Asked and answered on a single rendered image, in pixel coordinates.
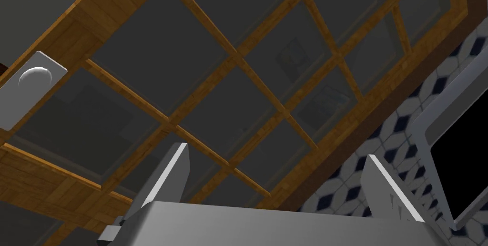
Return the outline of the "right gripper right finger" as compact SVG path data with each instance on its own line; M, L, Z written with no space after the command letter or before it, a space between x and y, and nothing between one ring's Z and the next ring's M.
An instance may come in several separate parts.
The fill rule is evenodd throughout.
M425 222L394 177L377 156L369 154L361 175L361 186L374 218Z

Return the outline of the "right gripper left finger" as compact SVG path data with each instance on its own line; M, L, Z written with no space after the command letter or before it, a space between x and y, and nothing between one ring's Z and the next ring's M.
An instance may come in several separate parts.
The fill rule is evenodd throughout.
M131 217L149 202L180 202L189 173L188 144L175 143L142 186L127 210L127 217Z

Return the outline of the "grey framed black appliance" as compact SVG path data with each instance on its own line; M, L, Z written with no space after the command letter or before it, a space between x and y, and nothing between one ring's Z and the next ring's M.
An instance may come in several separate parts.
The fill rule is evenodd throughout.
M412 137L451 229L488 202L488 49L412 124Z

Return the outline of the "wooden glass-paned door leaf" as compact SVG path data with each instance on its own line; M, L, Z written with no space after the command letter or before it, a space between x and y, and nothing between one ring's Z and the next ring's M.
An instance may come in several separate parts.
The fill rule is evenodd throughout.
M220 165L220 171L191 199L202 202L211 191L230 174L264 196L257 207L261 209L292 210L299 201L315 190L319 171L328 177L346 154L359 146L390 112L401 104L427 76L441 63L443 48L451 51L457 38L468 33L464 26L471 18L483 20L486 9L477 14L472 0L450 0L450 10L423 36L411 45L400 13L400 0L386 0L351 37L338 47L333 42L314 0L284 0L239 47L233 47L195 0L181 0L205 29L216 38L228 57L192 92L170 115L150 105L133 90L107 73L91 56L120 28L146 0L76 0L16 61L0 76L4 85L27 62L35 51L52 54L67 75L54 85L11 130L0 128L0 201L61 221L42 246L57 246L77 227L101 232L102 224L114 219L114 211L127 208L130 200L115 192L115 187L145 156L170 132L174 132ZM281 21L299 2L304 2L329 46L332 57L298 89L287 103L282 104L268 89L244 57ZM404 57L367 94L363 95L347 67L345 56L352 51L387 14L392 14ZM239 67L276 109L265 124L253 135L230 161L206 146L180 126L180 122L217 86L235 67ZM319 143L314 143L302 126L291 116L291 111L305 99L311 90L339 67L355 97L357 105ZM91 182L73 172L49 163L40 157L18 149L10 139L52 95L67 82L79 68L89 71L128 101L143 109L159 122L158 128L109 175L103 184ZM238 164L264 138L286 120L307 142L311 151L282 181L267 191L238 169Z

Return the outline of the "grey round door knob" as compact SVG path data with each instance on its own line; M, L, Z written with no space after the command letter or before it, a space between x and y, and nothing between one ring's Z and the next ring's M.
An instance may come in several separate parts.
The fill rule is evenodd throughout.
M11 130L66 73L55 60L35 52L0 87L0 128Z

